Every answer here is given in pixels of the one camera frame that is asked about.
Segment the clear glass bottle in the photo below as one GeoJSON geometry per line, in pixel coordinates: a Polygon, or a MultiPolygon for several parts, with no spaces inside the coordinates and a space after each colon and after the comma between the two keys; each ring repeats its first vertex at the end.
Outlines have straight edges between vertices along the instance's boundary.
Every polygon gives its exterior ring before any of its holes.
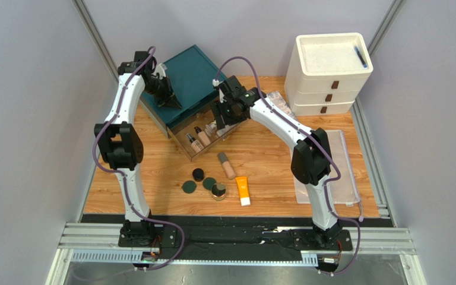
{"type": "Polygon", "coordinates": [[[216,121],[212,121],[212,122],[206,124],[204,131],[210,138],[218,138],[221,136],[219,133],[219,130],[217,128],[216,121]]]}

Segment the black cap foundation bottle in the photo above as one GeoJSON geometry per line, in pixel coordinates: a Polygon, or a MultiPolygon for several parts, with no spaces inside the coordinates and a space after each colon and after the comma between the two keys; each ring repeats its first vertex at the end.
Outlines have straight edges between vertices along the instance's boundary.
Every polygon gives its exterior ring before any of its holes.
{"type": "Polygon", "coordinates": [[[201,129],[198,126],[195,126],[194,130],[197,133],[199,140],[202,142],[202,144],[205,147],[211,144],[211,140],[210,140],[209,136],[203,129],[201,129]]]}

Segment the clear acrylic drawer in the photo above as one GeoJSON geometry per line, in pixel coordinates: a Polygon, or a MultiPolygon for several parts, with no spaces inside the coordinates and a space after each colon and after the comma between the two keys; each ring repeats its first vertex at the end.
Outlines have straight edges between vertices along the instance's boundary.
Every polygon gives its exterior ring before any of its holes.
{"type": "Polygon", "coordinates": [[[174,139],[186,158],[192,162],[200,155],[225,141],[240,123],[221,128],[209,105],[200,110],[181,115],[167,126],[169,137],[174,139]]]}

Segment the teal drawer organizer box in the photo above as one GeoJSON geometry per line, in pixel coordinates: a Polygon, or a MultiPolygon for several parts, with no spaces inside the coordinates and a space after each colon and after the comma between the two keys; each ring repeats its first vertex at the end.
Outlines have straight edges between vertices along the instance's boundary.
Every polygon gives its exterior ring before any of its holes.
{"type": "Polygon", "coordinates": [[[182,108],[159,107],[147,93],[142,94],[140,102],[158,129],[169,138],[169,130],[187,125],[203,108],[209,112],[211,103],[219,99],[212,84],[219,68],[197,45],[168,59],[164,65],[182,108]]]}

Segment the small round foundation bottle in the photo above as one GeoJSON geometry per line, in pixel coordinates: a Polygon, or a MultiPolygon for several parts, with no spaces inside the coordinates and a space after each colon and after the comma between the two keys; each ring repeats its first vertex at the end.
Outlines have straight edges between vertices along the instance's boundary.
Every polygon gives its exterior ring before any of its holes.
{"type": "Polygon", "coordinates": [[[195,151],[195,153],[200,153],[204,149],[204,145],[199,140],[197,140],[191,133],[187,133],[186,138],[188,139],[191,148],[195,151]]]}

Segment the grey cap foundation tube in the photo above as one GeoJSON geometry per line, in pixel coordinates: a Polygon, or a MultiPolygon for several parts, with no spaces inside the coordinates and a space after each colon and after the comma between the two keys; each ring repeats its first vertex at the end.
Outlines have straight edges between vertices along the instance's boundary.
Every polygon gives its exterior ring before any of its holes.
{"type": "Polygon", "coordinates": [[[227,158],[226,154],[224,152],[219,152],[217,155],[221,166],[227,176],[228,179],[234,179],[236,177],[236,172],[229,162],[229,159],[227,158]]]}

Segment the orange sunscreen tube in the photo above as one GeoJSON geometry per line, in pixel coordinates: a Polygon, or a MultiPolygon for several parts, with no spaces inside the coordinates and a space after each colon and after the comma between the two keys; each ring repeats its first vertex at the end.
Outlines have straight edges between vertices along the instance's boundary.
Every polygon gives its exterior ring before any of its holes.
{"type": "Polygon", "coordinates": [[[251,199],[248,187],[248,178],[246,176],[235,177],[240,204],[243,207],[251,205],[251,199]]]}

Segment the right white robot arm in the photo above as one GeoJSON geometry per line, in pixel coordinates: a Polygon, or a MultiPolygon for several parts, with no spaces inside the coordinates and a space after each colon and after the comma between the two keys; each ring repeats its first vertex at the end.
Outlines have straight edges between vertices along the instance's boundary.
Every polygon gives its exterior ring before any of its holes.
{"type": "Polygon", "coordinates": [[[235,76],[213,80],[219,101],[211,105],[219,128],[248,119],[259,122],[279,137],[292,152],[290,169],[308,193],[312,208],[312,241],[320,248],[336,244],[342,227],[334,209],[329,178],[332,155],[327,133],[300,124],[282,111],[266,94],[254,87],[246,89],[235,76]]]}

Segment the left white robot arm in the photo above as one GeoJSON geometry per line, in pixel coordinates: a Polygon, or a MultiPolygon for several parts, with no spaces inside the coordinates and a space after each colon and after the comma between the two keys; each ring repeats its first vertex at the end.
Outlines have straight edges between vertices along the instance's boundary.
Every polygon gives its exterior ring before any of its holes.
{"type": "Polygon", "coordinates": [[[103,123],[94,127],[93,154],[99,153],[108,167],[97,166],[116,175],[123,201],[125,221],[120,237],[124,242],[149,245],[156,239],[155,225],[145,200],[140,177],[144,147],[134,126],[137,105],[143,93],[154,97],[158,107],[181,109],[165,68],[158,64],[155,46],[137,51],[131,62],[118,68],[119,87],[111,110],[103,123]]]}

